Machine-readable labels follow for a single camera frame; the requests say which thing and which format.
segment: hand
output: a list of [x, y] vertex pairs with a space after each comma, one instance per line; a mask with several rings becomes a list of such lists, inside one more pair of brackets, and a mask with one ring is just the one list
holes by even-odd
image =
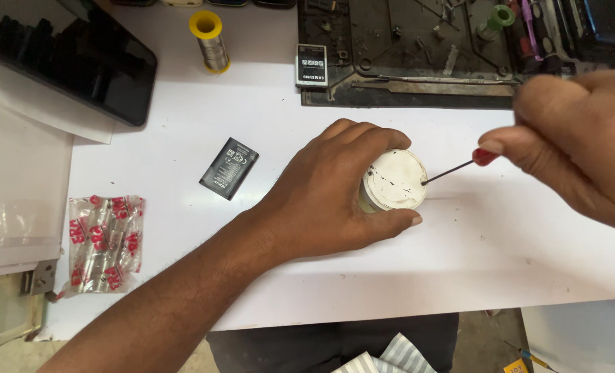
[[615, 70], [572, 80], [539, 76], [518, 92], [516, 125], [480, 147], [556, 191], [576, 211], [615, 227]]
[[367, 214], [358, 206], [362, 175], [385, 150], [406, 149], [406, 135], [340, 119], [289, 162], [268, 194], [241, 218], [256, 221], [278, 263], [364, 248], [422, 222], [414, 210]]

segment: yellow spool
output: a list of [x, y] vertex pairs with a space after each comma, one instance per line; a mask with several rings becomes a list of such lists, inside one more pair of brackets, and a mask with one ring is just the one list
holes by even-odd
[[208, 71], [221, 74], [229, 69], [231, 61], [224, 49], [222, 20], [210, 11], [198, 11], [190, 17], [190, 31], [196, 36]]

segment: forearm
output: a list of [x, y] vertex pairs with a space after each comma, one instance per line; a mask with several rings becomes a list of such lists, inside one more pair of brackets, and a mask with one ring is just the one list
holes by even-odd
[[277, 263], [250, 212], [118, 301], [39, 372], [175, 372], [237, 296]]

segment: screwdriver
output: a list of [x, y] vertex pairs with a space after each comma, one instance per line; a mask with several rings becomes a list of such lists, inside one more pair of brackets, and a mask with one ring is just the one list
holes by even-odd
[[466, 163], [464, 163], [462, 165], [459, 165], [457, 167], [454, 167], [453, 169], [449, 169], [448, 171], [445, 171], [444, 173], [438, 174], [438, 175], [434, 176], [431, 179], [423, 181], [423, 182], [420, 183], [420, 185], [422, 185], [424, 187], [429, 182], [432, 182], [432, 181], [438, 179], [439, 177], [445, 176], [445, 175], [447, 175], [447, 174], [449, 174], [449, 173], [451, 173], [453, 171], [457, 171], [457, 170], [459, 170], [460, 168], [462, 168], [464, 166], [470, 165], [471, 163], [475, 163], [478, 166], [486, 166], [486, 165], [490, 164], [494, 159], [498, 158], [498, 154], [494, 154], [494, 153], [492, 153], [490, 151], [487, 151], [487, 150], [484, 150], [484, 149], [480, 149], [480, 148], [477, 148], [477, 149], [473, 150], [472, 156], [473, 156], [473, 159], [471, 159], [470, 161], [468, 161], [468, 162], [466, 162]]
[[[512, 344], [511, 344], [511, 343], [509, 343], [508, 341], [503, 341], [503, 342], [505, 342], [505, 343], [507, 343], [507, 344], [509, 344], [509, 345], [511, 345], [511, 346], [512, 346]], [[529, 352], [528, 350], [524, 350], [523, 348], [518, 348], [518, 347], [516, 347], [516, 346], [512, 346], [512, 347], [516, 348], [516, 349], [519, 351], [519, 353], [521, 354], [521, 356], [522, 356], [522, 357], [527, 358], [527, 359], [529, 359], [529, 360], [531, 360], [531, 361], [535, 362], [535, 364], [538, 364], [538, 365], [542, 366], [543, 368], [549, 369], [549, 370], [551, 370], [552, 372], [556, 372], [554, 369], [552, 369], [552, 368], [549, 366], [549, 364], [547, 364], [546, 362], [544, 362], [544, 361], [542, 361], [542, 360], [538, 359], [537, 357], [535, 357], [535, 355], [533, 355], [533, 354], [532, 354], [531, 352]]]

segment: black phone battery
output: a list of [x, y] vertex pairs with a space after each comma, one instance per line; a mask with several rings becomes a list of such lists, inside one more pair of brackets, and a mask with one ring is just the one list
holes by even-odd
[[231, 200], [257, 159], [259, 153], [229, 137], [199, 184]]

